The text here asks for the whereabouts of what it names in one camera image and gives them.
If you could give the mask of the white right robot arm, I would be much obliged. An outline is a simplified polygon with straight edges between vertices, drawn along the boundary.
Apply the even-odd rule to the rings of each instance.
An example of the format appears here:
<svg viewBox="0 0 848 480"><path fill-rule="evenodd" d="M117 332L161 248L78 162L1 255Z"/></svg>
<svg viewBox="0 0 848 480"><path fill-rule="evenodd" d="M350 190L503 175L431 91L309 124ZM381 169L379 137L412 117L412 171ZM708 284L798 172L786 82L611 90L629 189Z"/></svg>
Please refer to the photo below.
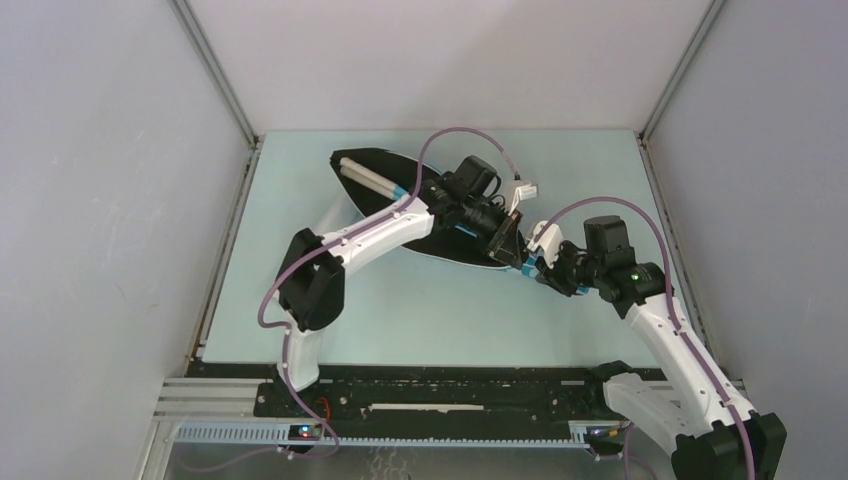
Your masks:
<svg viewBox="0 0 848 480"><path fill-rule="evenodd" d="M625 222L599 216L584 223L583 248L560 228L539 222L527 239L538 281L572 296L595 290L653 355L672 402L623 364L581 392L596 418L613 412L639 427L670 458L678 479L772 479L787 439L774 413L761 414L732 384L685 318L662 268L640 263Z"/></svg>

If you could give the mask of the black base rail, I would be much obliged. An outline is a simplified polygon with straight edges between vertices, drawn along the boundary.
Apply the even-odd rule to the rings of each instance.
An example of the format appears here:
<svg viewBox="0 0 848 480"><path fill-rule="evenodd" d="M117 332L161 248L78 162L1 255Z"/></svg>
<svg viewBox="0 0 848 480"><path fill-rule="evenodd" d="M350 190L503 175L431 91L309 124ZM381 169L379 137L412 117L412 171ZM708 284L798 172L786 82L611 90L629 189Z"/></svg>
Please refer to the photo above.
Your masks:
<svg viewBox="0 0 848 480"><path fill-rule="evenodd" d="M622 361L585 367L322 366L298 400L275 377L254 415L307 418L315 408L338 436L568 440L576 421L619 422L602 384L632 372Z"/></svg>

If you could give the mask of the aluminium frame post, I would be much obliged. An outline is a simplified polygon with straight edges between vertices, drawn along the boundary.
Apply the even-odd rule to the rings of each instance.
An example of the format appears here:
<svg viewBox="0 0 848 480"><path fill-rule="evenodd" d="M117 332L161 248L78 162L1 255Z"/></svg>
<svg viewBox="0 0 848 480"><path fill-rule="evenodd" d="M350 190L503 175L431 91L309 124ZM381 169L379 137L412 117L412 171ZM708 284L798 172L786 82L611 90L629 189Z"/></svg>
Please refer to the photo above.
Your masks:
<svg viewBox="0 0 848 480"><path fill-rule="evenodd" d="M169 0L168 4L174 11L178 22L187 35L189 43L195 50L209 79L235 121L241 136L250 149L255 149L259 143L259 135L249 120L246 110L216 54L212 42L205 32L194 7L187 0Z"/></svg>
<svg viewBox="0 0 848 480"><path fill-rule="evenodd" d="M638 138L643 144L650 141L651 137L662 122L667 109L675 98L675 95L684 82L688 72L695 64L700 51L709 38L727 3L727 0L711 0L708 3L705 12L684 47L670 77L665 83L644 126L639 132Z"/></svg>

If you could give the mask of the aluminium frame post right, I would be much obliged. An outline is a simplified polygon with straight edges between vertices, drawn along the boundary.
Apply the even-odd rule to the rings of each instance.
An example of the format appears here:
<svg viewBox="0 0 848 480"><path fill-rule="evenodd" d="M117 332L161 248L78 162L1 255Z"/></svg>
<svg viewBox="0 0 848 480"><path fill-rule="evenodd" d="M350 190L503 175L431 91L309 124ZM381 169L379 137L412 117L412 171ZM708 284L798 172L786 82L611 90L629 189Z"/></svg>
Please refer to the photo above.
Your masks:
<svg viewBox="0 0 848 480"><path fill-rule="evenodd" d="M643 144L650 141L651 137L662 122L667 109L675 98L675 95L684 82L688 72L695 64L700 51L709 38L727 3L727 0L711 0L708 3L705 12L684 47L670 77L665 83L644 126L639 132L638 138Z"/></svg>

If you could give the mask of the aluminium frame post left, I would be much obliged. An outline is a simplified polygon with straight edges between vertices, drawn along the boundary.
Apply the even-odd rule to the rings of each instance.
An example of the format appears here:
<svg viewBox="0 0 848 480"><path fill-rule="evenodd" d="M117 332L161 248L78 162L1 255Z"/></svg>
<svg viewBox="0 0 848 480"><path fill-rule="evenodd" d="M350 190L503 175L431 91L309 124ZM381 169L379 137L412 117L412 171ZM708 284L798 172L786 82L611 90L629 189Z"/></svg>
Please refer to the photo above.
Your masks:
<svg viewBox="0 0 848 480"><path fill-rule="evenodd" d="M241 136L250 149L255 149L259 143L259 135L249 120L246 110L216 54L212 42L205 32L194 7L187 0L169 0L168 4L174 11L178 22L187 35L189 43L195 50L209 79L235 121Z"/></svg>

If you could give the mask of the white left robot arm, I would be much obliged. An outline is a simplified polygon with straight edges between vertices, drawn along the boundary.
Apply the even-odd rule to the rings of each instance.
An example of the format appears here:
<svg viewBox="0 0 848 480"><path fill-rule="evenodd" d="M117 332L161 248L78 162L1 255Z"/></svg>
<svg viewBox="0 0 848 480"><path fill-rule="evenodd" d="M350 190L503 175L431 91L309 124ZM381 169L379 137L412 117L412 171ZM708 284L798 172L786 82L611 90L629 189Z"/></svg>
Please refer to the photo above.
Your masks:
<svg viewBox="0 0 848 480"><path fill-rule="evenodd" d="M535 184L506 182L475 155L440 172L389 150L353 148L334 151L330 166L364 217L334 232L299 231L278 272L275 296L291 324L277 402L297 417L315 406L323 331L344 308L348 277L398 247L473 267L521 269L529 253L518 205L538 194Z"/></svg>

